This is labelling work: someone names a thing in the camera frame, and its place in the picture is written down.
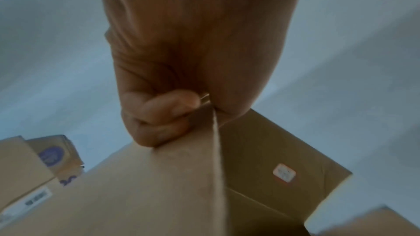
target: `purple circular logo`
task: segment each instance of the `purple circular logo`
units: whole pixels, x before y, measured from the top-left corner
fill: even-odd
[[[51,167],[63,159],[64,150],[61,147],[52,146],[40,152],[38,156],[47,167]]]

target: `red-bordered sticker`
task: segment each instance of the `red-bordered sticker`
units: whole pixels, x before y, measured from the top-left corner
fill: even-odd
[[[296,172],[293,169],[287,167],[282,163],[277,165],[277,167],[273,170],[273,174],[281,180],[285,181],[286,183],[290,183],[296,176]]]

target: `human hand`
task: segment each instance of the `human hand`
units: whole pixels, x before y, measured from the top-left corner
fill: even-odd
[[[185,134],[210,95],[220,123],[246,113],[280,57],[297,0],[103,0],[122,106],[133,139]]]

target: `cardboard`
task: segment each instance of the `cardboard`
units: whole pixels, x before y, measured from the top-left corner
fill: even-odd
[[[0,228],[60,189],[22,137],[0,141]]]
[[[29,139],[27,143],[64,186],[83,174],[83,162],[65,135]]]
[[[308,236],[305,218],[350,172],[253,111],[221,129],[221,157],[212,112],[158,149],[113,154],[3,235]],[[296,176],[274,176],[279,163]]]
[[[420,229],[388,207],[372,210],[319,236],[420,236]]]

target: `white shipping label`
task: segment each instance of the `white shipping label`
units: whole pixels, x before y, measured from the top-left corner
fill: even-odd
[[[19,199],[5,208],[0,214],[0,228],[41,204],[53,194],[48,187],[43,186]]]
[[[273,170],[273,174],[286,183],[290,183],[296,176],[296,172],[294,170],[281,163]]]

